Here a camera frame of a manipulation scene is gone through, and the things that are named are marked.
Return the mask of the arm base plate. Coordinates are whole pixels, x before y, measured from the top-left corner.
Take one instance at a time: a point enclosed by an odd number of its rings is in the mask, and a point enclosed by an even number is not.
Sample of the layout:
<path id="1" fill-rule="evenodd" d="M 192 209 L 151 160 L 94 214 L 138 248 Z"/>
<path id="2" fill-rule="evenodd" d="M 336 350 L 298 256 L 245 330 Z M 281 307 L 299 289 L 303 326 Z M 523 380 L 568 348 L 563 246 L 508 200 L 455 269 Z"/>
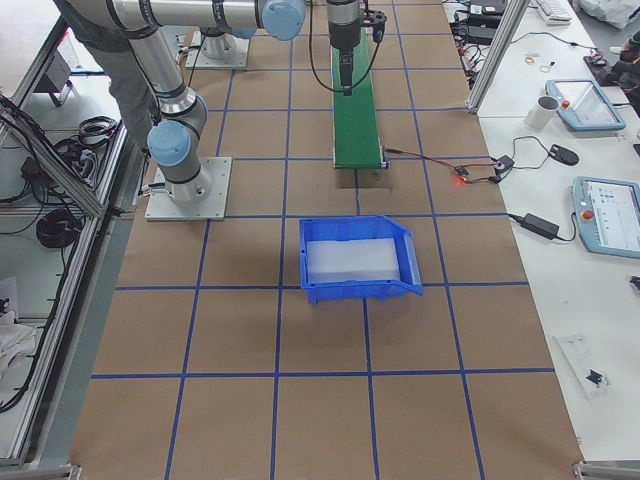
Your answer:
<path id="1" fill-rule="evenodd" d="M 225 218 L 231 157 L 201 157 L 200 173 L 186 184 L 165 181 L 160 168 L 154 182 L 160 187 L 149 189 L 145 218 L 148 221 L 196 221 Z"/>
<path id="2" fill-rule="evenodd" d="M 245 70 L 249 46 L 249 39 L 227 33 L 204 36 L 201 31 L 196 31 L 189 45 L 185 67 L 195 70 Z"/>

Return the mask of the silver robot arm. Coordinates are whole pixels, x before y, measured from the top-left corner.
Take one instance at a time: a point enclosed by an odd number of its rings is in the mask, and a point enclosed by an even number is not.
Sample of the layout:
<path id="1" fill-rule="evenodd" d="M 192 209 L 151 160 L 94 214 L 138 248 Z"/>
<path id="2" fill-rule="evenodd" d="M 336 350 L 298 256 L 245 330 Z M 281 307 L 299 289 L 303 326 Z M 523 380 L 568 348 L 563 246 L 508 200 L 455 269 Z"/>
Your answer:
<path id="1" fill-rule="evenodd" d="M 204 55 L 211 60 L 227 60 L 234 56 L 238 42 L 249 41 L 256 33 L 255 29 L 237 28 L 223 31 L 219 28 L 201 28 L 201 48 Z"/>
<path id="2" fill-rule="evenodd" d="M 117 31 L 132 50 L 159 104 L 162 120 L 147 137 L 169 196 L 176 202 L 206 197 L 213 177 L 197 156 L 207 120 L 204 100 L 184 82 L 161 27 L 196 26 L 213 35 L 249 38 L 263 29 L 281 40 L 306 23 L 302 1 L 72 1 L 82 19 Z"/>

